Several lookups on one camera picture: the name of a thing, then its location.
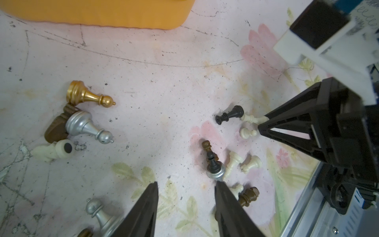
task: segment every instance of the pink flower pattern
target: pink flower pattern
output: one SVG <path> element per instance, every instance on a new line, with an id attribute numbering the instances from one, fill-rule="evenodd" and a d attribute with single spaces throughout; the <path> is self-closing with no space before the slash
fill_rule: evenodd
<path id="1" fill-rule="evenodd" d="M 281 168 L 286 168 L 290 164 L 290 158 L 288 157 L 288 152 L 285 152 L 282 148 L 276 155 L 276 160 Z"/>
<path id="2" fill-rule="evenodd" d="M 277 39 L 265 24 L 260 24 L 258 32 L 250 30 L 249 44 L 241 49 L 241 56 L 260 73 L 279 77 L 288 65 L 274 50 Z"/>

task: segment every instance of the white chess piece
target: white chess piece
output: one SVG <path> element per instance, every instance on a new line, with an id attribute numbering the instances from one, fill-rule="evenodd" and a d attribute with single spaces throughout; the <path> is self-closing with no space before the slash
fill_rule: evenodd
<path id="1" fill-rule="evenodd" d="M 243 191 L 243 186 L 241 184 L 237 184 L 235 188 L 229 188 L 234 197 L 238 200 L 238 194 Z"/>
<path id="2" fill-rule="evenodd" d="M 247 128 L 243 128 L 240 131 L 240 136 L 243 139 L 248 139 L 249 137 L 256 136 L 258 134 L 257 130 L 249 130 Z"/>
<path id="3" fill-rule="evenodd" d="M 254 155 L 251 157 L 250 162 L 247 165 L 242 165 L 241 170 L 243 173 L 247 174 L 252 168 L 260 168 L 262 167 L 262 161 L 258 156 Z"/>
<path id="4" fill-rule="evenodd" d="M 262 124 L 264 122 L 267 122 L 269 120 L 269 118 L 266 116 L 263 116 L 260 118 L 255 118 L 253 115 L 244 114 L 244 115 L 242 115 L 241 120 L 244 122 L 251 123 L 251 124 L 254 123 L 254 124 L 259 125 L 259 124 Z"/>
<path id="5" fill-rule="evenodd" d="M 37 146 L 30 154 L 36 159 L 51 162 L 53 159 L 67 159 L 74 154 L 74 144 L 68 139 L 53 142 L 48 146 Z"/>
<path id="6" fill-rule="evenodd" d="M 238 155 L 237 153 L 235 153 L 234 151 L 231 151 L 229 153 L 229 155 L 230 155 L 230 161 L 226 165 L 226 170 L 225 170 L 225 174 L 223 176 L 223 179 L 228 178 L 229 175 L 230 175 L 230 173 L 232 172 L 232 169 L 236 165 L 238 165 L 238 164 L 240 164 L 240 163 L 242 163 L 244 161 L 244 159 L 240 155 Z"/>

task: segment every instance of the wooden chess piece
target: wooden chess piece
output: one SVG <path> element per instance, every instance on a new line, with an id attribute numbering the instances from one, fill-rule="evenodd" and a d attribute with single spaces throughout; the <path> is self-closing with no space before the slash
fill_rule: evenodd
<path id="1" fill-rule="evenodd" d="M 203 141 L 202 143 L 201 143 L 201 146 L 203 147 L 203 149 L 205 150 L 205 152 L 206 153 L 208 153 L 208 152 L 212 152 L 212 149 L 211 149 L 211 142 L 209 142 L 208 140 L 206 140 L 206 141 Z M 214 155 L 215 155 L 215 161 L 218 161 L 218 156 L 217 156 L 217 154 L 216 153 L 213 153 Z"/>
<path id="2" fill-rule="evenodd" d="M 233 107 L 229 113 L 223 113 L 221 116 L 216 116 L 216 123 L 221 125 L 223 121 L 229 121 L 230 118 L 240 118 L 243 116 L 243 108 L 239 105 Z"/>
<path id="3" fill-rule="evenodd" d="M 85 101 L 94 101 L 105 108 L 109 108 L 112 105 L 116 105 L 116 103 L 113 102 L 112 97 L 103 96 L 102 94 L 98 96 L 90 92 L 89 89 L 84 85 L 84 82 L 82 81 L 71 82 L 67 90 L 66 101 L 67 103 L 70 103 L 72 105 L 78 105 Z"/>
<path id="4" fill-rule="evenodd" d="M 238 196 L 238 202 L 241 204 L 241 207 L 248 207 L 251 202 L 257 200 L 258 196 L 259 190 L 256 187 L 248 188 L 243 194 Z"/>
<path id="5" fill-rule="evenodd" d="M 66 131 L 67 120 L 76 112 L 80 111 L 75 106 L 66 104 L 63 107 L 63 113 L 56 117 L 50 126 L 46 129 L 45 140 L 48 143 L 58 142 L 60 140 L 66 139 L 69 135 Z"/>

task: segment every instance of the drawn line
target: drawn line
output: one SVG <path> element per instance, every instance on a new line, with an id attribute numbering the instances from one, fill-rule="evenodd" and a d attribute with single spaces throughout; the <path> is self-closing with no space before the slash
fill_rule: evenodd
<path id="1" fill-rule="evenodd" d="M 29 31 L 29 32 L 30 32 L 30 33 L 33 33 L 33 34 L 35 34 L 35 35 L 41 36 L 41 37 L 43 37 L 43 38 L 46 38 L 46 39 L 56 41 L 56 42 L 61 43 L 61 44 L 65 44 L 65 45 L 68 45 L 68 46 L 71 46 L 71 47 L 74 47 L 74 48 L 82 49 L 82 50 L 85 50 L 85 51 L 88 51 L 88 52 L 97 53 L 97 54 L 99 54 L 99 55 L 103 55 L 103 56 L 106 56 L 106 57 L 118 58 L 118 59 L 122 59 L 122 60 L 130 61 L 130 62 L 146 63 L 146 64 L 158 65 L 158 66 L 166 66 L 166 67 L 186 67 L 186 68 L 200 68 L 200 67 L 202 67 L 202 68 L 204 68 L 204 67 L 220 66 L 220 65 L 225 65 L 225 64 L 229 64 L 229 63 L 236 63 L 236 62 L 239 62 L 239 61 L 244 60 L 244 59 L 242 58 L 242 59 L 238 59 L 238 60 L 234 60 L 234 61 L 230 61 L 230 62 L 218 63 L 218 64 L 207 65 L 207 66 L 181 66 L 181 65 L 169 65 L 169 64 L 152 63 L 152 62 L 143 62 L 143 61 L 138 61 L 138 60 L 132 60 L 132 59 L 127 59 L 127 58 L 121 58 L 121 57 L 117 57 L 117 56 L 113 56 L 113 55 L 108 55 L 108 54 L 105 54 L 105 53 L 99 53 L 99 52 L 92 51 L 92 50 L 89 50 L 89 49 L 83 49 L 83 48 L 81 48 L 81 47 L 79 47 L 79 46 L 74 46 L 74 45 L 71 45 L 71 44 L 67 44 L 67 43 L 64 43 L 64 42 L 61 42 L 61 41 L 58 41 L 58 40 L 55 40 L 55 39 L 52 39 L 52 38 L 49 38 L 49 37 L 46 37 L 46 36 L 43 36 L 43 35 L 37 34 L 37 33 L 32 32 L 32 31 Z"/>

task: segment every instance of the floral tablecloth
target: floral tablecloth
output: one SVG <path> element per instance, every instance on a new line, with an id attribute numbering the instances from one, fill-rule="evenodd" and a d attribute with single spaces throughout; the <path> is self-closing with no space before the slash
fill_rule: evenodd
<path id="1" fill-rule="evenodd" d="M 234 105 L 260 117 L 327 75 L 310 60 L 288 65 L 272 49 L 310 1 L 196 1 L 177 29 L 148 30 L 28 22 L 0 12 L 0 236 L 76 236 L 97 220 L 85 213 L 98 197 L 126 215 L 157 181 L 155 236 L 218 236 L 214 181 L 201 142 L 220 161 L 234 151 L 263 167 L 236 168 L 228 186 L 255 186 L 244 207 L 266 236 L 280 234 L 317 161 L 263 136 L 255 125 L 214 116 Z M 62 112 L 71 80 L 111 95 L 116 105 L 78 105 L 113 133 L 102 145 L 70 137 L 76 155 L 44 163 L 30 151 Z"/>

